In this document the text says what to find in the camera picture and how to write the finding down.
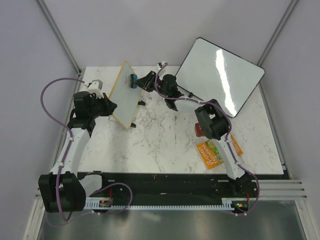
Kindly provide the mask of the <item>blue whiteboard eraser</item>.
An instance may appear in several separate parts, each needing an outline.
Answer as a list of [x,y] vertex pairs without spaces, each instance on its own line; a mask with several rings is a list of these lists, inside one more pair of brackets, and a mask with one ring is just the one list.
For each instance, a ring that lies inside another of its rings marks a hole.
[[132,73],[130,74],[129,76],[129,86],[132,88],[132,89],[136,89],[138,86],[136,84],[136,81],[138,79],[138,76],[135,74],[135,73]]

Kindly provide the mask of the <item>yellow framed small whiteboard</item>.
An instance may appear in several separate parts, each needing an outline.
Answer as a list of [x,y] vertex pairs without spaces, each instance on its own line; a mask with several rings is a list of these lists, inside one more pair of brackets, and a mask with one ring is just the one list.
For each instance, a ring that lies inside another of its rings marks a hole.
[[127,61],[124,61],[108,96],[109,100],[117,104],[112,116],[125,129],[131,127],[142,92],[138,87],[130,87],[131,74],[135,74],[133,68]]

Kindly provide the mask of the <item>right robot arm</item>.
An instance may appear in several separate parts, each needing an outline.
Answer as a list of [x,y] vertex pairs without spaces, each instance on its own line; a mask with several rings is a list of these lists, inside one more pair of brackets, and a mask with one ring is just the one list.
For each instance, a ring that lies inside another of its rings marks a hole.
[[177,78],[174,75],[166,74],[160,78],[154,71],[150,71],[142,78],[138,78],[134,73],[131,74],[129,86],[133,89],[141,88],[149,93],[156,91],[164,98],[167,107],[176,112],[182,111],[183,108],[194,111],[197,118],[196,135],[213,141],[225,165],[227,176],[232,181],[229,184],[230,193],[240,197],[247,191],[245,181],[248,180],[248,171],[241,165],[241,160],[230,138],[231,121],[217,100],[198,102],[178,90]]

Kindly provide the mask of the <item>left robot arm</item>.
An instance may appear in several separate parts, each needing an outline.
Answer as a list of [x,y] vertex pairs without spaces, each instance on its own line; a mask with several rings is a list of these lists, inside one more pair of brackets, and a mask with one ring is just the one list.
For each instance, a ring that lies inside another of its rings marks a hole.
[[96,125],[96,118],[113,114],[117,105],[100,90],[82,90],[73,96],[74,109],[67,124],[67,137],[57,162],[48,174],[42,174],[38,186],[48,213],[80,212],[93,193],[99,197],[110,191],[108,182],[98,174],[78,179],[84,149]]

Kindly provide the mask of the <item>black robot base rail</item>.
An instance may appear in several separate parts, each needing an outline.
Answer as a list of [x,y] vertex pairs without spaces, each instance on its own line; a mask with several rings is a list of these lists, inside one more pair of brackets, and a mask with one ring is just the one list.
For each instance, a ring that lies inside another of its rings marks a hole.
[[114,205],[217,205],[223,198],[255,198],[258,187],[245,174],[233,180],[225,174],[99,172],[103,191],[92,197],[111,197]]

